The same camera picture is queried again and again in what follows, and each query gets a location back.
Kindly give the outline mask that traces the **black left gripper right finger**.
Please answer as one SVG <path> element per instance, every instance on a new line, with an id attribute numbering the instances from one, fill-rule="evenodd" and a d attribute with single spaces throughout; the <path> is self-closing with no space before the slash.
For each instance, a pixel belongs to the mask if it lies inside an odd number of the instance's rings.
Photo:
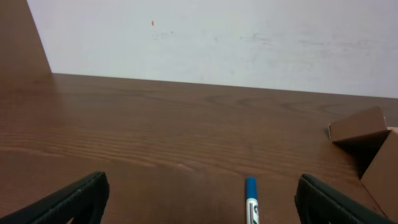
<path id="1" fill-rule="evenodd" d="M 310 174 L 302 174 L 295 194 L 301 223 L 394 224 Z"/>

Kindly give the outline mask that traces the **blue whiteboard marker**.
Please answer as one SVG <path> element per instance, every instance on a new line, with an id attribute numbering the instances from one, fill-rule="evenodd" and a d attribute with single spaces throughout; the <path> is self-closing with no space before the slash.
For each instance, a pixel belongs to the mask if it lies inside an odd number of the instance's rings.
<path id="1" fill-rule="evenodd" d="M 259 224 L 257 185 L 254 177 L 248 177 L 246 179 L 246 223 Z"/>

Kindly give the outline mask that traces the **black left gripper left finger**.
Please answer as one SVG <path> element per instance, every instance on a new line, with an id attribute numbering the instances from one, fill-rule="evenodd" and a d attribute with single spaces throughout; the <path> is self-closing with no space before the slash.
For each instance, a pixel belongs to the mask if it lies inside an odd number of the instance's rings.
<path id="1" fill-rule="evenodd" d="M 104 172 L 86 177 L 1 218 L 1 223 L 100 224 L 109 198 L 109 184 Z"/>

